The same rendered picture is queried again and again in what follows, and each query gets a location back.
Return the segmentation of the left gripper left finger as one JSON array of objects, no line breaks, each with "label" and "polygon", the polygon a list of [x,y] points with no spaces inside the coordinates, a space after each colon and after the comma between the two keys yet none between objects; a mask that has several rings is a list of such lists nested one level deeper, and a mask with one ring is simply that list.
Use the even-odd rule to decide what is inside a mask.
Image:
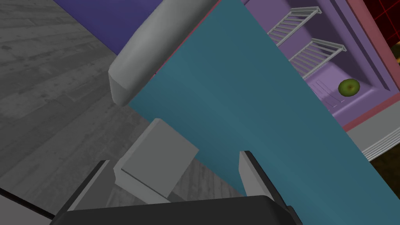
[{"label": "left gripper left finger", "polygon": [[114,183],[113,165],[110,160],[101,160],[62,206],[58,214],[73,210],[104,208]]}]

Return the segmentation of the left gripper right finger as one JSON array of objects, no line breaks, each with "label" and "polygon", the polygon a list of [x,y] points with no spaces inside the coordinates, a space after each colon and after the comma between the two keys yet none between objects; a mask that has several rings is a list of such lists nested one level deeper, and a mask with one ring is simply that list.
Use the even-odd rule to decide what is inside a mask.
[{"label": "left gripper right finger", "polygon": [[250,151],[239,152],[239,174],[247,196],[265,195],[287,207],[280,193]]}]

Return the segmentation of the grey block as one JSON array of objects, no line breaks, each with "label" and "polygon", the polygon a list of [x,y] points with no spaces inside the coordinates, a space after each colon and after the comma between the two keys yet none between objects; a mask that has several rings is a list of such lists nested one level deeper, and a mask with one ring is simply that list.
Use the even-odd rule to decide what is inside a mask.
[{"label": "grey block", "polygon": [[115,183],[146,204],[168,203],[197,153],[197,147],[156,118],[114,166]]}]

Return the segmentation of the green round fruit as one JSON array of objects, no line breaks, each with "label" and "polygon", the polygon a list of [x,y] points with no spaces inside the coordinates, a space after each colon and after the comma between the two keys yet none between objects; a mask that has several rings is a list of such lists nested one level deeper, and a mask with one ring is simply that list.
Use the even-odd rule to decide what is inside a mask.
[{"label": "green round fruit", "polygon": [[346,79],[338,85],[338,92],[341,96],[350,97],[356,95],[360,91],[360,83],[355,79]]}]

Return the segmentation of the fridge with purple interior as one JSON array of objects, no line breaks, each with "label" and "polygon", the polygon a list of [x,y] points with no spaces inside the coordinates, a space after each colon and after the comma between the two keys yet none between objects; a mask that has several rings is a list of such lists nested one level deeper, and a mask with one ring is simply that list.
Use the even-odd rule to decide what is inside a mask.
[{"label": "fridge with purple interior", "polygon": [[[312,38],[344,45],[345,52],[315,71],[304,82],[372,161],[400,143],[400,122],[389,123],[400,111],[400,91],[346,0],[241,0],[260,26],[269,32],[291,8],[316,7],[313,16],[280,46],[289,61]],[[341,96],[346,79],[360,83],[360,91]]]}]

